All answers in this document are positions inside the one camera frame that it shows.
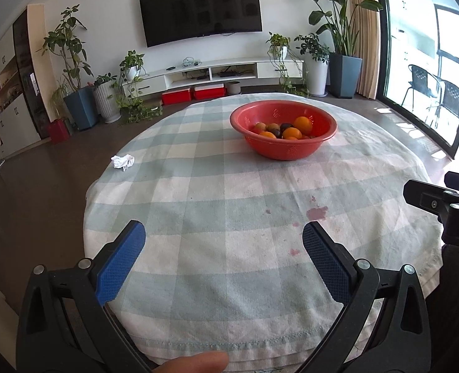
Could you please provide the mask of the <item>person's thumb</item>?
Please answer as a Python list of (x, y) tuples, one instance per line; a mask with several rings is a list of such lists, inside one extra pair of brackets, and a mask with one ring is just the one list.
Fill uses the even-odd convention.
[(220, 373), (228, 366), (229, 357), (223, 351), (211, 351), (169, 360), (154, 369), (156, 373)]

